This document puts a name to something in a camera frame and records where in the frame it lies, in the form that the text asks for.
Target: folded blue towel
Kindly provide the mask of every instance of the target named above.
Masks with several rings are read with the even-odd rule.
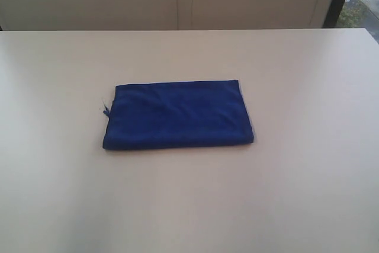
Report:
[[[237,80],[119,85],[107,115],[104,149],[227,146],[254,140]]]

